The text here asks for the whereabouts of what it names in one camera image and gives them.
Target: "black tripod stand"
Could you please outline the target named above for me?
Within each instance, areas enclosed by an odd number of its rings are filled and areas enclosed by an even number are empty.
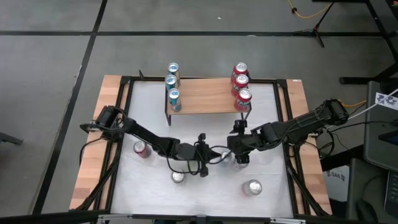
[[[324,48],[325,44],[323,44],[323,41],[318,33],[318,28],[321,25],[322,20],[326,17],[326,15],[328,14],[330,8],[333,6],[334,3],[335,2],[332,2],[330,4],[330,6],[326,10],[326,12],[323,14],[322,18],[319,20],[319,22],[315,25],[315,27],[313,29],[300,30],[300,31],[293,32],[293,34],[294,35],[310,34],[310,36],[314,36],[316,38],[317,42],[321,45],[321,47]],[[297,10],[296,8],[293,8],[292,13],[295,13],[296,10]]]

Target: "concrete floor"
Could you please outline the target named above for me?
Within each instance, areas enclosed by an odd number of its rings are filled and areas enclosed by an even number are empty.
[[[327,4],[292,1],[301,14]],[[0,0],[0,30],[93,29],[100,0]],[[387,30],[398,23],[384,1],[373,1]],[[223,30],[295,31],[318,17],[299,19],[286,1],[108,1],[102,31]],[[333,6],[320,31],[377,31],[365,5]],[[0,35],[0,131],[25,141],[0,144],[0,216],[24,215],[37,190],[89,37]],[[254,78],[302,79],[311,109],[328,98],[366,99],[365,86],[342,86],[338,77],[373,77],[392,62],[382,39],[303,37],[97,37],[62,147],[44,212],[68,210],[86,134],[78,127],[92,117],[104,75],[165,74],[175,61],[183,76],[228,77],[238,61]],[[363,127],[341,130],[348,147],[361,144]],[[320,138],[318,145],[328,142]],[[343,150],[337,145],[336,151]]]

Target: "silver soda can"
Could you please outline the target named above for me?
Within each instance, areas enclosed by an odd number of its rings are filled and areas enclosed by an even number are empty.
[[[151,150],[149,149],[149,146],[143,141],[138,141],[134,143],[133,149],[134,152],[136,152],[143,159],[148,158],[150,156]]]
[[[177,86],[181,85],[181,80],[180,80],[180,67],[177,63],[170,63],[167,66],[167,74],[168,75],[174,75],[177,78]]]
[[[181,99],[180,99],[180,90],[173,88],[169,90],[169,102],[172,105],[172,109],[174,111],[181,110]]]
[[[177,78],[174,75],[167,75],[164,79],[164,82],[166,83],[167,91],[169,91],[170,89],[175,88],[175,85],[177,84]]]
[[[232,158],[232,155],[229,153],[229,151],[225,151],[225,152],[222,152],[221,153],[221,158],[220,159],[223,159],[220,163],[219,163],[219,165],[221,166],[221,167],[226,167],[230,162],[231,162],[231,158]]]
[[[243,183],[242,189],[247,196],[256,196],[262,192],[261,183],[254,179]]]
[[[178,172],[173,171],[171,178],[174,183],[180,184],[185,180],[185,174],[180,174]]]
[[[244,169],[248,166],[249,164],[238,164],[237,160],[234,160],[234,167],[237,168],[238,170]]]

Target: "wooden shelf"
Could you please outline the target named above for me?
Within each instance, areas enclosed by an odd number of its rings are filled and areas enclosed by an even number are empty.
[[[230,78],[181,79],[178,88],[182,109],[172,110],[167,100],[167,114],[246,113],[234,107],[235,97],[231,94]]]

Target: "table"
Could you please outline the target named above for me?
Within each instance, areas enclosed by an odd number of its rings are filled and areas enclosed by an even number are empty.
[[[105,105],[115,105],[119,101],[120,107],[124,108],[127,96],[123,94],[123,97],[118,99],[119,87],[121,82],[127,82],[124,77],[120,75],[105,75],[99,93],[97,105],[95,108],[93,119],[95,119],[101,112]],[[308,112],[307,101],[305,99],[305,93],[301,80],[286,80],[287,89],[289,92],[290,106],[293,117],[299,116]],[[120,91],[123,93],[129,92],[128,85],[124,85]],[[279,87],[280,99],[283,117],[286,120],[288,117],[287,104],[284,100],[282,87]],[[99,132],[92,132],[88,135],[88,141],[99,138]],[[308,142],[314,143],[315,140],[310,138]],[[90,194],[95,185],[98,183],[100,173],[103,170],[104,159],[112,160],[114,152],[116,151],[116,145],[111,144],[110,153],[107,156],[106,152],[107,143],[105,141],[98,141],[86,147],[83,159],[81,162],[80,170],[76,180],[75,189],[73,191],[72,201],[70,208],[76,208],[79,206],[84,199]],[[328,195],[326,192],[325,182],[323,180],[322,168],[320,165],[318,151],[313,146],[303,145],[300,150],[300,158],[302,161],[302,170],[305,183],[315,200],[322,206],[322,208],[331,213]],[[109,185],[112,180],[108,180],[101,194],[100,200],[94,203],[90,208],[105,209],[107,202],[109,203]],[[298,213],[304,213],[303,202],[299,189],[295,188],[295,194],[297,198]]]

